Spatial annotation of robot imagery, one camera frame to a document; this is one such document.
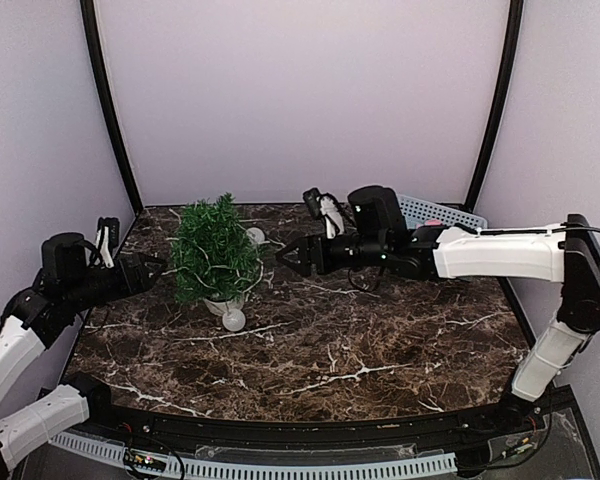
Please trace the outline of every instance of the green foliage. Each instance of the green foliage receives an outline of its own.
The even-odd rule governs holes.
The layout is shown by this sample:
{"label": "green foliage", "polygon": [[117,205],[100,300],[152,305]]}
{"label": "green foliage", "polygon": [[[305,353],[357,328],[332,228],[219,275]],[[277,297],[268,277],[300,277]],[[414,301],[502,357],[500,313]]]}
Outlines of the green foliage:
{"label": "green foliage", "polygon": [[240,225],[230,193],[216,203],[189,205],[181,217],[171,249],[179,302],[229,301],[258,281],[258,251]]}

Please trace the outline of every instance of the marble table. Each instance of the marble table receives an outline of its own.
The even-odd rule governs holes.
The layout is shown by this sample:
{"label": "marble table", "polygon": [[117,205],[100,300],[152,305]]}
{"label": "marble table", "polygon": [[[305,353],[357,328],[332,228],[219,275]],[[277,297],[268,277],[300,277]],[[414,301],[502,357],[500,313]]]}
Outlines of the marble table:
{"label": "marble table", "polygon": [[[167,273],[149,292],[95,309],[67,371],[112,387],[114,403],[155,412],[251,421],[384,419],[496,401],[527,352],[495,279],[384,278],[354,290],[346,272],[302,278],[275,251],[317,233],[303,205],[241,205],[261,228],[262,282],[231,334],[204,305],[180,305]],[[123,252],[168,258],[179,207],[147,208]],[[357,274],[370,282],[375,272]]]}

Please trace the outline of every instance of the black metal beam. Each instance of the black metal beam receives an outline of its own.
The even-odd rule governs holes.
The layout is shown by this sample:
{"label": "black metal beam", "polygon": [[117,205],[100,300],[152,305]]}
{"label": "black metal beam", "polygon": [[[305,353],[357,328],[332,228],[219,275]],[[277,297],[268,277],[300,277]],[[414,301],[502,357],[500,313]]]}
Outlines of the black metal beam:
{"label": "black metal beam", "polygon": [[489,161],[493,153],[493,147],[496,143],[498,128],[502,120],[511,72],[513,71],[513,61],[516,56],[516,47],[518,45],[518,35],[520,34],[520,25],[522,24],[523,0],[511,0],[509,5],[509,19],[507,21],[507,30],[504,37],[504,47],[502,49],[502,58],[500,60],[500,70],[498,71],[498,80],[496,89],[491,102],[491,111],[487,120],[487,128],[482,139],[482,146],[478,154],[476,167],[473,171],[473,178],[467,192],[464,206],[469,212],[472,212],[478,202],[480,190],[489,168]]}
{"label": "black metal beam", "polygon": [[133,177],[131,163],[129,162],[129,157],[124,147],[120,125],[118,124],[118,117],[116,115],[115,107],[113,106],[113,97],[111,96],[111,89],[109,88],[109,81],[107,79],[107,71],[102,54],[102,45],[100,44],[98,22],[93,0],[80,0],[80,7],[82,9],[84,34],[87,38],[87,47],[89,48],[89,57],[91,58],[91,68],[93,70],[93,77],[96,82],[98,96],[100,97],[102,114],[104,115],[104,121],[107,125],[107,131],[109,132],[113,153],[116,157],[118,168],[120,169],[120,175],[122,176],[124,187],[127,190],[127,196],[129,197],[133,211],[138,215],[144,207],[140,198],[138,186]]}

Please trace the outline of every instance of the potted plant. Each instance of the potted plant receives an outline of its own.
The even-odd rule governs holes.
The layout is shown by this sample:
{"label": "potted plant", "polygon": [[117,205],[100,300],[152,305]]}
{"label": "potted plant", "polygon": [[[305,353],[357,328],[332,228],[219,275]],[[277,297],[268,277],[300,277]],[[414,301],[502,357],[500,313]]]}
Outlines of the potted plant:
{"label": "potted plant", "polygon": [[258,248],[240,224],[230,193],[215,203],[187,206],[171,252],[176,299],[185,304],[203,300],[215,315],[241,309],[245,293],[262,278]]}

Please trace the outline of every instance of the plastic basket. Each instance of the plastic basket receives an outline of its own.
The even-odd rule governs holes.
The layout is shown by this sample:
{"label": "plastic basket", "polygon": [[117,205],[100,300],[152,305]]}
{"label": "plastic basket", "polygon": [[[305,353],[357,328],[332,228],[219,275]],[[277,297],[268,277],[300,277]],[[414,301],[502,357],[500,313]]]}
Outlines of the plastic basket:
{"label": "plastic basket", "polygon": [[397,197],[400,210],[407,221],[407,228],[410,230],[418,228],[430,220],[438,220],[449,227],[461,223],[471,228],[487,228],[487,220],[478,215],[461,212],[455,208],[408,197],[407,195],[398,194]]}

